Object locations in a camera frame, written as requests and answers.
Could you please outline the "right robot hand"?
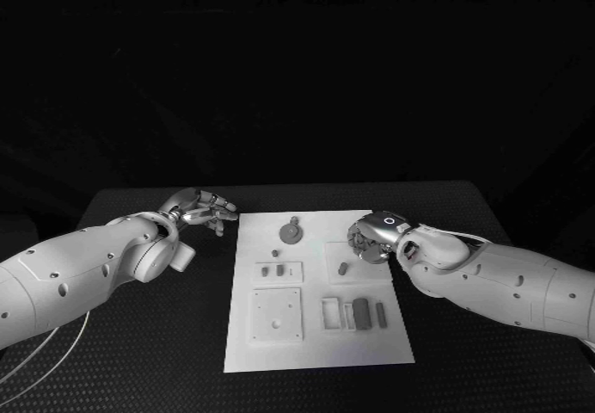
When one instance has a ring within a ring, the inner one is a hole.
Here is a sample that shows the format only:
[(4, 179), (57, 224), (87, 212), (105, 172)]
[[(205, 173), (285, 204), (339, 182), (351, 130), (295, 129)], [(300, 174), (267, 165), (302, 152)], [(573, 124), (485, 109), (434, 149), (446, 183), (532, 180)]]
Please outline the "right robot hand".
[(375, 211), (364, 215), (347, 230), (347, 243), (357, 258), (370, 264), (384, 263), (413, 229), (413, 224), (394, 213)]

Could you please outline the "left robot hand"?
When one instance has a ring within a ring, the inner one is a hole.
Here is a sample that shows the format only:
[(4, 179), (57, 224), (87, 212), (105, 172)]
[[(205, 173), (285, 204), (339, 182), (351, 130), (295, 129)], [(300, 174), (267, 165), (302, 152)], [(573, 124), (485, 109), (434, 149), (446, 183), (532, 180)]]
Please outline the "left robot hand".
[(172, 221), (179, 231), (200, 225), (223, 236), (224, 223), (237, 221), (234, 204), (221, 196), (197, 188), (185, 188), (165, 200), (156, 211)]

